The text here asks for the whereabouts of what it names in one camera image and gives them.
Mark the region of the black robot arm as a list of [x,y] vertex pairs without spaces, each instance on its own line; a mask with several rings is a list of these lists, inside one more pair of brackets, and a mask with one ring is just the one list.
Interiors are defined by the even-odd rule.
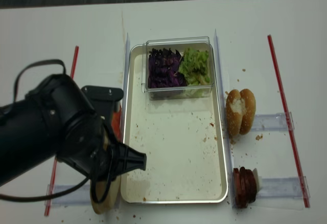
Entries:
[[145,170],[146,155],[119,142],[111,128],[123,95],[120,88],[79,88],[68,75],[53,74],[3,107],[1,184],[53,156],[94,181]]

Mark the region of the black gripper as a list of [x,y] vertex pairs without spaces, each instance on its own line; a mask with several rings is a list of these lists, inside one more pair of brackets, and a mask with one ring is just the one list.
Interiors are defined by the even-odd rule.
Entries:
[[[97,158],[104,156],[104,138],[114,139],[110,116],[101,116],[93,109],[58,109],[63,128],[63,141],[57,153],[57,160],[69,165],[85,177],[92,179],[94,172],[100,172]],[[146,170],[147,156],[122,144],[110,145],[112,163],[109,170],[110,180],[119,175],[140,169]]]

